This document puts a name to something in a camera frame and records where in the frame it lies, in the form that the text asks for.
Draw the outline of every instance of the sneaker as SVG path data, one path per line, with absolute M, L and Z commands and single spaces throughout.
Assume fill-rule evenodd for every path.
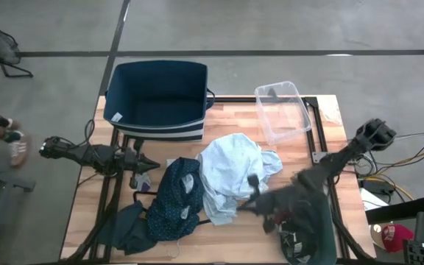
M 30 137 L 22 132 L 16 132 L 21 134 L 21 140 L 13 141 L 9 143 L 9 146 L 11 148 L 11 166 L 17 168 L 26 161 L 29 153 Z
M 21 126 L 17 121 L 14 121 L 12 119 L 8 119 L 8 121 L 9 121 L 9 125 L 7 125 L 5 127 L 5 129 L 8 129 L 8 130 L 17 130 Z

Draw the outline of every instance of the chair leg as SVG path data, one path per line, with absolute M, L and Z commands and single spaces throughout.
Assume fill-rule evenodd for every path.
M 12 78 L 18 78 L 18 77 L 29 77 L 29 78 L 32 78 L 32 77 L 34 77 L 34 75 L 30 71 L 27 71 L 26 69 L 22 69 L 22 68 L 20 68 L 18 66 L 14 66 L 14 65 L 9 64 L 9 63 L 1 63 L 0 62 L 0 66 L 1 66 L 1 70 L 3 71 L 5 77 L 12 77 Z M 26 74 L 9 74 L 7 72 L 7 70 L 6 70 L 6 66 L 8 66 L 10 68 L 17 69 L 17 70 L 22 71 L 22 72 L 24 72 Z

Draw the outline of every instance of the navy storage bin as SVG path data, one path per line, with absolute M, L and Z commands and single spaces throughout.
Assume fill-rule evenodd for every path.
M 134 138 L 201 140 L 205 111 L 213 105 L 208 91 L 207 66 L 201 63 L 124 63 L 110 81 L 104 119 Z

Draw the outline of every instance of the wooden tabletop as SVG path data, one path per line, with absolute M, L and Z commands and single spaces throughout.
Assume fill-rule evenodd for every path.
M 334 95 L 317 96 L 320 115 L 325 131 L 329 152 L 337 152 L 347 143 L 347 137 L 339 115 L 339 107 Z M 113 128 L 102 118 L 105 98 L 99 97 L 96 109 L 96 130 L 91 137 L 92 144 L 110 144 Z M 318 141 L 316 130 L 314 139 Z M 269 187 L 279 188 L 288 185 L 296 172 L 311 165 L 305 133 L 295 136 L 283 144 L 269 146 L 260 127 L 254 103 L 216 103 L 207 111 L 205 135 L 200 142 L 167 143 L 146 141 L 145 155 L 161 164 L 159 169 L 149 171 L 152 180 L 151 191 L 157 191 L 166 169 L 166 159 L 194 158 L 213 140 L 231 133 L 244 133 L 257 142 L 262 149 L 275 150 L 283 161 L 283 171 L 269 179 Z M 93 169 L 83 168 L 79 181 L 93 174 Z M 133 203 L 133 190 L 129 187 L 131 172 L 124 174 L 119 209 Z M 96 219 L 102 177 L 97 176 L 81 185 L 75 194 L 71 217 L 66 231 L 61 258 L 69 257 L 85 239 Z M 343 222 L 354 239 L 370 255 L 375 251 L 354 174 L 343 173 L 336 185 L 336 192 L 342 212 Z M 152 197 L 139 197 L 148 208 Z M 200 219 L 207 219 L 202 211 Z M 267 235 L 262 229 L 262 218 L 251 213 L 239 212 L 231 225 L 200 225 L 195 231 L 180 239 L 180 254 L 176 241 L 162 241 L 150 250 L 125 256 L 122 251 L 113 249 L 111 262 L 124 263 L 283 263 L 278 239 L 275 234 Z

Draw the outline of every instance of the black floor line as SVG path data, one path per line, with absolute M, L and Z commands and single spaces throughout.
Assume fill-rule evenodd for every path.
M 117 57 L 393 56 L 424 55 L 424 49 L 120 51 Z
M 113 40 L 111 51 L 72 52 L 20 52 L 31 57 L 108 57 L 107 66 L 113 66 L 115 57 L 273 57 L 273 56 L 398 56 L 424 55 L 424 49 L 376 49 L 376 50 L 210 50 L 210 51 L 120 51 L 120 33 Z
M 124 0 L 122 3 L 121 13 L 119 20 L 117 21 L 116 33 L 114 39 L 112 39 L 112 45 L 110 46 L 109 57 L 107 58 L 106 68 L 104 69 L 104 75 L 102 76 L 101 87 L 99 88 L 99 95 L 102 95 L 107 90 L 109 85 L 110 73 L 114 67 L 114 61 L 116 60 L 116 52 L 119 48 L 121 41 L 122 30 L 124 29 L 125 19 L 129 12 L 130 0 Z

